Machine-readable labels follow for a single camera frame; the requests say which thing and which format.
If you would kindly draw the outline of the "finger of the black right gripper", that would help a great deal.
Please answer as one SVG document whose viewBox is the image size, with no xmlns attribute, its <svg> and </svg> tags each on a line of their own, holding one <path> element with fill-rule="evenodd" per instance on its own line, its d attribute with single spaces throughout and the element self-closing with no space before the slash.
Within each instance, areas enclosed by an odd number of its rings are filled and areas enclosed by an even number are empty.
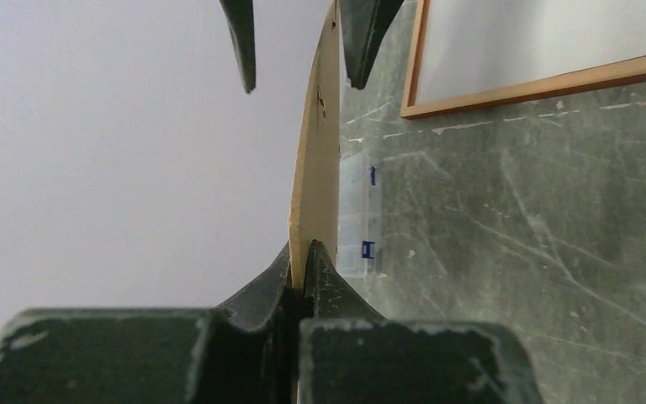
<svg viewBox="0 0 646 404">
<path fill-rule="evenodd" d="M 220 0 L 246 94 L 257 85 L 255 19 L 252 0 Z"/>
<path fill-rule="evenodd" d="M 352 88 L 367 86 L 382 41 L 404 0 L 341 0 L 342 45 L 347 80 Z"/>
</svg>

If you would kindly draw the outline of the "brown backing board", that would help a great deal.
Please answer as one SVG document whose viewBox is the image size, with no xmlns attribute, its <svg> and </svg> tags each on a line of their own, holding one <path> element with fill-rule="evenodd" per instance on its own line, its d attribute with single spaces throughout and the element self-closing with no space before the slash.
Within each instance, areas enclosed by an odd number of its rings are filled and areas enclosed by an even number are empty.
<svg viewBox="0 0 646 404">
<path fill-rule="evenodd" d="M 304 289 L 314 240 L 336 248 L 339 206 L 340 66 L 338 1 L 323 23 L 307 87 L 289 212 L 292 286 Z"/>
</svg>

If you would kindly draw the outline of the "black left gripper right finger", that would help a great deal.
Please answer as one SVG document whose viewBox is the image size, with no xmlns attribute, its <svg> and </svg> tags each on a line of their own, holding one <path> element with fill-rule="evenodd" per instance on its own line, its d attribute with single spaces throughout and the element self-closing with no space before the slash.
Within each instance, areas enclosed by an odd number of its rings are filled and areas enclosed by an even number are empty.
<svg viewBox="0 0 646 404">
<path fill-rule="evenodd" d="M 303 403 L 540 403 L 520 339 L 492 322 L 382 316 L 312 242 L 299 326 Z"/>
</svg>

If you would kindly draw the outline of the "sunset photo print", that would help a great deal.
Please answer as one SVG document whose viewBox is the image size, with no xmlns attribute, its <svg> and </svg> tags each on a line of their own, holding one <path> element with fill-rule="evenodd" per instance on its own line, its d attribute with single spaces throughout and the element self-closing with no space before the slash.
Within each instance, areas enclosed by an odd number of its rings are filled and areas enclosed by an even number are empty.
<svg viewBox="0 0 646 404">
<path fill-rule="evenodd" d="M 430 1 L 416 103 L 640 56 L 645 0 Z"/>
</svg>

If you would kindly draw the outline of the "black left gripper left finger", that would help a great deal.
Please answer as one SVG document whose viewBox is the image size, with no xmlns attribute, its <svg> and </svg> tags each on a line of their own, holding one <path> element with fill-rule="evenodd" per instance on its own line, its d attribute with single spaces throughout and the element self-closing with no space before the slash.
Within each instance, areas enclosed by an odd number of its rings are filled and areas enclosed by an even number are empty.
<svg viewBox="0 0 646 404">
<path fill-rule="evenodd" d="M 0 329 L 0 403 L 290 403 L 289 251 L 209 308 L 31 309 Z"/>
</svg>

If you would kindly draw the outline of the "wooden picture frame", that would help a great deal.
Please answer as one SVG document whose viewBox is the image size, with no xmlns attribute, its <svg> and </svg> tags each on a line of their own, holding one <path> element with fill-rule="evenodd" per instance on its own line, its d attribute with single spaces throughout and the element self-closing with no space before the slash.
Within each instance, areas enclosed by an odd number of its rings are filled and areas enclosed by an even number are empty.
<svg viewBox="0 0 646 404">
<path fill-rule="evenodd" d="M 405 78 L 405 90 L 400 110 L 401 116 L 405 119 L 413 120 L 436 114 L 479 109 L 500 104 L 513 104 L 527 100 L 646 81 L 646 56 L 640 56 L 630 60 L 569 72 L 509 87 L 457 96 L 428 104 L 417 104 L 416 87 L 422 58 L 422 46 L 426 30 L 426 16 L 429 2 L 420 1 L 416 7 L 416 17 Z"/>
</svg>

